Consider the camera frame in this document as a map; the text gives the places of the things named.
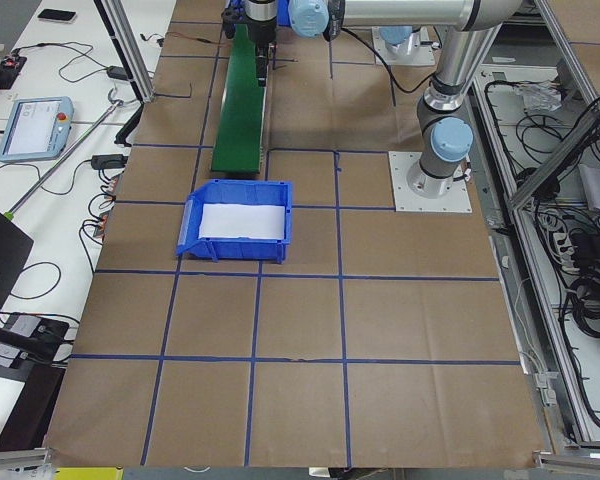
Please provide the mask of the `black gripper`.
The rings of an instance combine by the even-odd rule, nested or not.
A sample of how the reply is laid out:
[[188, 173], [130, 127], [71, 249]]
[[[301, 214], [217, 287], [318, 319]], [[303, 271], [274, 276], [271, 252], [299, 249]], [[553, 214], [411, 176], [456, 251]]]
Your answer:
[[255, 47], [257, 75], [266, 75], [269, 63], [270, 45], [276, 41], [277, 20], [249, 22], [249, 39]]

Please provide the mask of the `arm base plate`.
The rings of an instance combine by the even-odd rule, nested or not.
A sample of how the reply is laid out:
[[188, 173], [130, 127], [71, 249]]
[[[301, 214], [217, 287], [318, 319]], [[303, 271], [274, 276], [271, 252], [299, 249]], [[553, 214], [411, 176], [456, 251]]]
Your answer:
[[457, 166], [447, 179], [436, 179], [421, 169], [420, 157], [420, 152], [388, 152], [395, 210], [470, 214], [472, 207], [461, 167]]
[[434, 66], [437, 45], [426, 27], [375, 26], [372, 28], [373, 48], [390, 65], [412, 67]]

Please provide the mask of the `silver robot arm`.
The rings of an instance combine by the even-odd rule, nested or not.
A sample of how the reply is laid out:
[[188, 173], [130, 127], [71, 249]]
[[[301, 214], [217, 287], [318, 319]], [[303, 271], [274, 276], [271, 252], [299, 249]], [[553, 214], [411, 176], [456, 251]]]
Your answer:
[[466, 159], [474, 140], [471, 127], [455, 115], [472, 79], [482, 47], [479, 25], [482, 1], [347, 1], [346, 26], [447, 26], [435, 73], [418, 103], [423, 152], [407, 173], [417, 195], [437, 199], [448, 193], [456, 168]]
[[304, 38], [322, 35], [331, 41], [339, 35], [344, 16], [344, 0], [243, 0], [227, 1], [221, 18], [228, 39], [234, 38], [239, 24], [246, 26], [247, 38], [254, 44], [256, 80], [264, 86], [269, 51], [279, 26], [290, 27]]

